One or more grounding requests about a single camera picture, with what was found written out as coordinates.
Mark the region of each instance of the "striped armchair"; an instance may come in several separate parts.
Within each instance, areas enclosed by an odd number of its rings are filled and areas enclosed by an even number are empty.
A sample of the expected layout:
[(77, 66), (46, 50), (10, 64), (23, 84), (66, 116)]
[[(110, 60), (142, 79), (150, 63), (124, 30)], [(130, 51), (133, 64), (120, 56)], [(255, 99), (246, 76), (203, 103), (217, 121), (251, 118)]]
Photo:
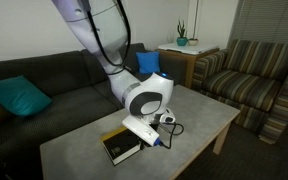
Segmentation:
[(240, 109), (234, 122), (274, 144), (288, 124), (288, 44), (235, 39), (195, 62), (192, 89)]

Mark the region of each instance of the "blue pillow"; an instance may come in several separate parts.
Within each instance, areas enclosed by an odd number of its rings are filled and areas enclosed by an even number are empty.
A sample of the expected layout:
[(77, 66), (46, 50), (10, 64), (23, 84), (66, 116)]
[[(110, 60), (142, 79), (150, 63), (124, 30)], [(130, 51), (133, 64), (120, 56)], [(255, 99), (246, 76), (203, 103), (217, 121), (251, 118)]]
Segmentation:
[(141, 74), (160, 72), (159, 52), (136, 53)]
[(0, 104), (15, 115), (34, 115), (51, 102), (52, 99), (24, 76), (0, 81)]

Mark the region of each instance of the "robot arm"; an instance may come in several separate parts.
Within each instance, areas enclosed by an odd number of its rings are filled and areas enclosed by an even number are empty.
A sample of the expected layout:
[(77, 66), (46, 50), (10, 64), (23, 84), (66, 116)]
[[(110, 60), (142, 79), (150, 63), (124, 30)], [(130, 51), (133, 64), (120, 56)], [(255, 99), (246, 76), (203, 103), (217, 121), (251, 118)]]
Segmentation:
[(127, 17), (120, 0), (52, 0), (63, 19), (89, 52), (96, 55), (108, 74), (112, 91), (131, 114), (123, 124), (151, 146), (157, 132), (149, 124), (174, 121), (166, 108), (173, 80), (153, 73), (140, 82), (124, 70), (119, 49), (130, 41)]

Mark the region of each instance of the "coffee table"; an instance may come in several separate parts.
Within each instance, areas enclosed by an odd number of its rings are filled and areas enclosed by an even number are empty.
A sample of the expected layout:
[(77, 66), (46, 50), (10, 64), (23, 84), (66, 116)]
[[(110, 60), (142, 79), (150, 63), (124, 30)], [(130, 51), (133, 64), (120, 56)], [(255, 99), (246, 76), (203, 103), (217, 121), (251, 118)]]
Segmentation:
[[(122, 125), (125, 109), (64, 134), (40, 146), (44, 180), (75, 179), (174, 179), (214, 139), (221, 151), (230, 123), (239, 110), (177, 85), (168, 105), (185, 130), (173, 136), (170, 150), (146, 147), (120, 164), (110, 161), (100, 137)], [(168, 145), (169, 134), (159, 128)]]

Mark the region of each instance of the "black book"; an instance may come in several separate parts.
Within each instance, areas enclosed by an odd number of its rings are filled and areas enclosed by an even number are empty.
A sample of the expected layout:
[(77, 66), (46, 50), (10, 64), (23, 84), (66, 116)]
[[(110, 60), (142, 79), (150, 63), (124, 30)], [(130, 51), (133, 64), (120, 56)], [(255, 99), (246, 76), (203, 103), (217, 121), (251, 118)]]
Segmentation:
[(114, 165), (140, 150), (138, 136), (124, 126), (102, 136), (101, 141)]

